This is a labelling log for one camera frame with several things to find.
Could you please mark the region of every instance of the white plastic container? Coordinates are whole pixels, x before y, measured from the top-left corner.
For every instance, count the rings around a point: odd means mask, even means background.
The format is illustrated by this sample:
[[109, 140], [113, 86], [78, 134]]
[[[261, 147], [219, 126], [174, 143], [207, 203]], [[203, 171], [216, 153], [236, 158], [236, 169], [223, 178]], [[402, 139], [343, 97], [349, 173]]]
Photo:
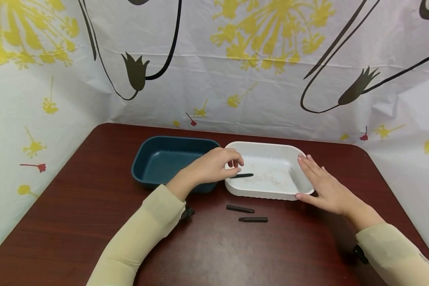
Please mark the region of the white plastic container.
[[226, 148], [234, 148], [242, 155], [245, 166], [241, 174], [254, 174], [248, 178], [226, 179], [226, 188], [233, 195], [296, 201], [297, 193], [314, 192], [299, 166], [298, 155], [303, 152], [298, 148], [240, 141]]

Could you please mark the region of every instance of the beige sleeve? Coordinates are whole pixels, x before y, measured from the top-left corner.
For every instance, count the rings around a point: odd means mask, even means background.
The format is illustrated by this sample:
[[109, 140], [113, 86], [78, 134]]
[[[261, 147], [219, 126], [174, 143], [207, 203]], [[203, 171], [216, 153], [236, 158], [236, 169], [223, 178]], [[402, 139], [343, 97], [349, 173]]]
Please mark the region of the beige sleeve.
[[185, 209], [166, 186], [159, 186], [105, 247], [87, 286], [132, 286], [148, 253], [178, 224]]
[[372, 226], [360, 231], [356, 238], [387, 285], [429, 286], [429, 260], [394, 226]]

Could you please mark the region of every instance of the black line drawing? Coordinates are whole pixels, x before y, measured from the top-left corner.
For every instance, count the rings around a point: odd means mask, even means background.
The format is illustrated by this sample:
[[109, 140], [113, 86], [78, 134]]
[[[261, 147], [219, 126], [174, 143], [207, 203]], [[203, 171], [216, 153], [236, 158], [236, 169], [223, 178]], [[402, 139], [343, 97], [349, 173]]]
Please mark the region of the black line drawing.
[[[304, 79], [306, 79], [316, 71], [315, 75], [313, 76], [313, 78], [311, 78], [311, 80], [309, 81], [309, 83], [305, 87], [305, 90], [302, 93], [300, 105], [301, 105], [301, 108], [303, 110], [305, 110], [307, 112], [314, 113], [314, 114], [322, 114], [324, 112], [328, 112], [332, 109], [335, 109], [339, 106], [347, 105], [349, 103], [352, 103], [354, 100], [358, 99], [359, 96], [361, 96], [362, 94], [369, 93], [370, 91], [374, 90], [375, 88], [378, 88], [378, 87], [382, 86], [383, 84], [386, 84], [387, 82], [390, 82], [393, 79], [396, 79], [399, 76], [404, 75], [405, 73], [410, 72], [411, 70], [415, 69], [416, 67], [419, 67], [422, 64], [429, 61], [429, 57], [427, 57], [427, 58], [423, 59], [422, 61], [414, 64], [413, 66], [409, 67], [408, 69], [402, 70], [401, 72], [398, 72], [395, 75], [392, 75], [392, 76], [384, 79], [383, 81], [379, 82], [378, 84], [367, 88], [368, 85], [372, 82], [372, 80], [377, 75], [380, 74], [380, 72], [376, 73], [377, 70], [370, 72], [370, 66], [369, 66], [369, 67], [367, 67], [367, 69], [362, 70], [360, 76], [356, 79], [356, 81], [341, 95], [340, 99], [338, 100], [337, 105], [332, 106], [331, 108], [325, 109], [323, 111], [314, 111], [314, 110], [311, 110], [311, 109], [308, 109], [305, 107], [305, 105], [304, 105], [305, 95], [307, 94], [308, 89], [311, 87], [311, 85], [313, 84], [315, 79], [323, 71], [323, 69], [327, 66], [329, 61], [337, 54], [337, 52], [341, 49], [341, 47], [343, 47], [343, 45], [350, 39], [350, 37], [352, 37], [353, 34], [362, 26], [362, 24], [365, 22], [365, 20], [368, 18], [368, 16], [373, 12], [373, 10], [376, 8], [378, 3], [380, 3], [380, 1], [381, 0], [377, 0], [377, 2], [375, 2], [375, 4], [368, 11], [368, 13], [365, 15], [365, 17], [360, 21], [360, 23], [356, 26], [356, 28], [354, 28], [354, 30], [346, 37], [346, 39], [344, 39], [344, 41], [338, 46], [338, 48], [335, 49], [335, 51], [331, 54], [332, 50], [334, 50], [335, 46], [338, 44], [338, 42], [340, 42], [342, 37], [345, 35], [345, 33], [348, 31], [348, 29], [351, 27], [351, 25], [354, 23], [354, 21], [358, 17], [359, 13], [364, 8], [367, 0], [362, 0], [359, 8], [355, 11], [353, 16], [351, 16], [350, 20], [347, 22], [345, 27], [338, 34], [338, 36], [336, 37], [334, 42], [330, 45], [328, 50], [323, 54], [323, 56], [320, 58], [320, 60], [315, 64], [315, 66], [304, 77]], [[421, 5], [419, 7], [419, 15], [424, 20], [429, 20], [429, 9], [426, 8], [426, 1], [427, 0], [421, 1]]]
[[[128, 0], [128, 1], [133, 5], [139, 6], [148, 2], [149, 0]], [[92, 21], [89, 18], [89, 14], [87, 12], [86, 0], [82, 0], [82, 2], [81, 0], [78, 0], [78, 3], [79, 3], [79, 6], [81, 7], [81, 10], [84, 16], [84, 21], [86, 23], [87, 31], [89, 34], [89, 38], [91, 40], [91, 47], [92, 47], [92, 54], [94, 56], [94, 61], [97, 60], [97, 55], [98, 55], [101, 65], [103, 66], [103, 70], [105, 71], [106, 77], [110, 81], [110, 84], [112, 85], [115, 93], [119, 97], [121, 97], [124, 100], [134, 99], [137, 96], [138, 92], [143, 90], [143, 88], [145, 87], [145, 81], [152, 81], [154, 79], [160, 78], [167, 71], [170, 65], [170, 62], [172, 61], [173, 53], [175, 52], [176, 40], [178, 39], [178, 30], [179, 30], [180, 20], [181, 20], [182, 0], [178, 0], [178, 14], [176, 15], [175, 34], [173, 35], [172, 47], [170, 48], [169, 54], [167, 56], [167, 60], [163, 65], [163, 67], [160, 69], [160, 71], [158, 71], [154, 75], [146, 75], [146, 67], [148, 66], [149, 61], [146, 61], [143, 64], [142, 56], [140, 56], [137, 60], [134, 60], [133, 57], [127, 52], [125, 52], [125, 55], [122, 54], [122, 58], [124, 59], [124, 63], [127, 69], [127, 75], [129, 78], [130, 85], [135, 90], [135, 93], [133, 94], [133, 96], [128, 99], [122, 96], [120, 93], [118, 93], [108, 72], [106, 71], [105, 64], [103, 63], [103, 59], [100, 54], [100, 47], [97, 42], [97, 36], [95, 35], [94, 26], [92, 25]]]

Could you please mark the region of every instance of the blue tray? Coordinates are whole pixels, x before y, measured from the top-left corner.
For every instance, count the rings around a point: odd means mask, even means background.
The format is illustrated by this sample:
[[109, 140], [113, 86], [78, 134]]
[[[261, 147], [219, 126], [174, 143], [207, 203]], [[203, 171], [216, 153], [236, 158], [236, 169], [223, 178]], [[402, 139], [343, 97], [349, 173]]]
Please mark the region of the blue tray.
[[[179, 170], [220, 145], [209, 139], [155, 136], [138, 150], [131, 174], [145, 189], [167, 184]], [[193, 193], [209, 193], [217, 183], [201, 184]]]

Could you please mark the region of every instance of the wooden table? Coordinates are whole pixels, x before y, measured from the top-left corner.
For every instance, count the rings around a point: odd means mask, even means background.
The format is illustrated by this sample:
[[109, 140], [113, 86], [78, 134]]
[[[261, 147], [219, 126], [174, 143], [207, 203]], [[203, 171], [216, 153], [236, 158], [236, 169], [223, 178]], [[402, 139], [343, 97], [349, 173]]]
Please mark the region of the wooden table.
[[[0, 286], [84, 286], [102, 250], [149, 194], [130, 174], [155, 135], [293, 145], [378, 210], [429, 258], [429, 250], [365, 151], [353, 145], [103, 124], [93, 130], [0, 246]], [[236, 197], [223, 183], [191, 195], [196, 214], [149, 254], [136, 285], [384, 285], [352, 254], [351, 226], [301, 202]], [[241, 205], [268, 223], [238, 222]]]

